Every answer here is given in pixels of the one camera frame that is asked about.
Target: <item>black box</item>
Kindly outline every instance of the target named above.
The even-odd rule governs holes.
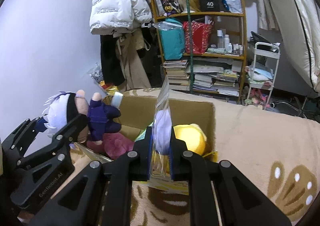
[[[220,12],[220,0],[199,0],[201,11]]]

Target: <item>teal bag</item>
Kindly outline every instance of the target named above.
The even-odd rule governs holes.
[[[180,24],[181,29],[159,30],[164,59],[179,60],[186,52],[182,23],[173,18],[167,18],[165,21]]]

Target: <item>red bag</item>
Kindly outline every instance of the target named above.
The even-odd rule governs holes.
[[[186,41],[186,52],[190,53],[189,40],[189,24],[188,21],[183,23],[183,29]],[[193,54],[200,55],[207,51],[209,38],[212,32],[211,24],[204,24],[196,21],[191,22],[192,40],[193,40]]]

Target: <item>jacket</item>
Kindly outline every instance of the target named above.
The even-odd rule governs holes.
[[[152,14],[146,0],[92,0],[90,31],[97,35],[131,33]]]

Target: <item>black pants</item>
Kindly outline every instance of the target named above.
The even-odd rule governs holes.
[[[124,82],[120,61],[116,56],[117,40],[112,35],[100,36],[103,79],[105,83],[113,83],[115,86]]]

